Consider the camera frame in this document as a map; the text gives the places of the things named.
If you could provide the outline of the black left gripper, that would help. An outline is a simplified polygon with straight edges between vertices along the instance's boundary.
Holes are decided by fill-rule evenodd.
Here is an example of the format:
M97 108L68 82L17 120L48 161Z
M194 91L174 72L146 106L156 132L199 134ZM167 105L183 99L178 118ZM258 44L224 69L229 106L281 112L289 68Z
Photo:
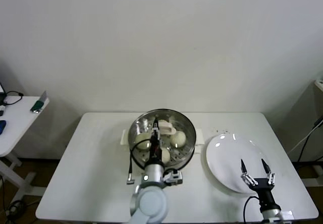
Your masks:
M159 132L158 118L154 119L153 125L152 125L152 130L153 130L153 134L150 139L151 147L149 150L148 164L163 165L162 150L161 150L161 146L160 146L160 145L162 145L163 141L162 141L162 136Z

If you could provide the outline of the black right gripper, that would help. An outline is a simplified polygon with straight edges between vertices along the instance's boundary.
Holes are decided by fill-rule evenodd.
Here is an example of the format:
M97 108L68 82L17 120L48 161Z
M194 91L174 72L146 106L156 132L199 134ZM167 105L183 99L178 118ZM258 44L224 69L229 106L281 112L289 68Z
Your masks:
M243 159L241 159L241 179L252 191L257 193L260 209L275 209L276 202L272 195L272 189L274 188L273 185L275 184L275 174L271 171L270 166L264 161L264 159L261 159L261 162L265 173L267 174L267 179L254 179L247 172Z

